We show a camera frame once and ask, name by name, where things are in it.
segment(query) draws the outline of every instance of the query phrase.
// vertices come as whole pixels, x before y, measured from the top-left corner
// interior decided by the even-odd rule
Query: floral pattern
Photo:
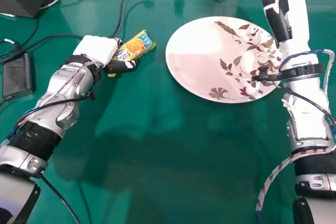
[[[215,22],[221,29],[226,31],[227,33],[231,34],[232,39],[234,42],[238,44],[245,43],[247,46],[246,51],[251,51],[254,57],[257,58],[258,67],[257,69],[251,71],[250,73],[245,73],[244,70],[241,67],[241,60],[242,56],[238,56],[233,60],[233,62],[225,62],[223,59],[219,59],[219,64],[221,68],[225,71],[225,75],[233,76],[237,82],[241,82],[241,78],[249,78],[253,75],[257,74],[259,67],[267,67],[268,71],[270,73],[276,73],[279,64],[281,61],[281,58],[277,56],[278,51],[274,50],[275,46],[275,40],[270,35],[267,37],[267,39],[262,39],[261,33],[263,33],[262,30],[260,30],[257,26],[255,26],[252,23],[248,23],[245,25],[240,26],[238,29],[232,29],[231,27],[225,25],[222,22]],[[235,74],[233,71],[233,68],[239,71],[238,74]],[[256,82],[251,80],[248,80],[247,83],[251,85],[251,87],[256,87]],[[261,86],[269,87],[271,86],[271,82],[261,82]],[[253,96],[253,94],[249,94],[247,92],[247,87],[243,87],[240,90],[240,94],[248,97],[249,100],[253,101],[256,98]],[[259,94],[263,94],[263,91],[257,90]],[[228,93],[228,91],[222,87],[220,88],[212,88],[210,90],[210,97],[221,100],[221,99],[229,99],[224,94]]]

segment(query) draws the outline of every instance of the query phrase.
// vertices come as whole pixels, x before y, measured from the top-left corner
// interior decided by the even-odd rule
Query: brown leaf pattern
[[[233,61],[233,64],[236,65],[236,66],[239,65],[241,58],[242,58],[241,56],[237,57],[237,58]]]
[[[239,27],[239,30],[246,30],[247,28],[249,28],[250,24],[246,24],[246,25],[243,25],[241,27]]]
[[[236,32],[235,32],[232,28],[230,28],[229,26],[223,24],[223,23],[220,22],[220,21],[217,21],[217,22],[215,22],[215,23],[216,23],[217,25],[219,25],[224,31],[228,32],[229,34],[232,34],[232,35],[235,35],[235,36],[239,37],[239,36],[236,34]]]
[[[243,87],[242,89],[239,89],[240,90],[240,94],[245,96],[245,97],[248,97],[250,100],[255,100],[256,98],[253,96],[253,95],[250,95],[247,93],[246,91],[247,87]]]
[[[226,97],[224,96],[224,93],[227,93],[226,89],[223,88],[212,88],[210,89],[210,97],[215,98],[215,99],[226,99]]]
[[[226,63],[222,60],[222,59],[220,59],[221,61],[221,63],[220,63],[220,66],[224,69],[224,70],[226,70],[227,71],[227,65],[226,65]]]
[[[252,50],[252,49],[256,49],[256,45],[252,45],[252,46],[249,46],[246,50],[248,51],[248,50]]]
[[[266,41],[265,43],[262,43],[261,45],[266,47],[266,48],[271,48],[274,42],[274,38],[270,38],[268,41]]]

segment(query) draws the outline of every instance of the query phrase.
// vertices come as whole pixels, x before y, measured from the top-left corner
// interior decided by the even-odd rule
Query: robotic hand
[[[327,89],[320,89],[321,65],[310,50],[305,0],[261,0],[265,15],[283,54],[280,75],[260,69],[254,80],[284,80],[285,87],[329,111]],[[282,100],[290,114],[287,123],[291,153],[331,148],[334,139],[325,114],[290,94]],[[295,190],[300,199],[293,205],[295,224],[336,222],[336,152],[307,156],[295,161]]]
[[[44,174],[53,150],[78,120],[79,100],[88,94],[94,99],[92,87],[100,80],[103,67],[108,64],[110,70],[113,68],[109,62],[119,42],[85,36],[73,55],[53,74],[47,92],[35,108],[54,102],[58,105],[19,120],[0,148],[0,224],[26,223],[40,193],[29,178],[41,178]],[[135,65],[135,61],[117,62],[116,73]]]

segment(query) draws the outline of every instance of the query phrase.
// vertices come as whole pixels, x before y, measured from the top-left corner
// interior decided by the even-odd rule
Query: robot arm
[[[315,54],[307,53],[290,60],[291,55],[309,52],[309,24],[305,0],[261,0],[265,15],[278,41],[283,57],[281,71],[310,69],[317,66]],[[313,71],[286,78],[285,87],[314,101],[329,111],[326,91]],[[284,106],[290,114],[287,135],[292,154],[329,148],[334,145],[325,115],[308,102],[286,94]],[[301,196],[293,205],[296,224],[335,222],[336,153],[309,156],[295,162],[296,193]]]
[[[118,49],[118,39],[85,36],[49,82],[36,107],[83,98],[100,80]],[[28,116],[0,148],[0,223],[26,223],[39,196],[30,177],[41,178],[53,150],[79,117],[79,102],[66,102]]]

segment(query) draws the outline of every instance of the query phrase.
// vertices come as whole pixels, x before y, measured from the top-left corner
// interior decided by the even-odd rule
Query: snack package
[[[131,40],[123,44],[112,57],[112,61],[131,61],[134,59],[140,59],[155,47],[156,43],[150,39],[147,34],[147,30],[143,30],[135,35]],[[116,74],[108,74],[108,76],[115,77]]]

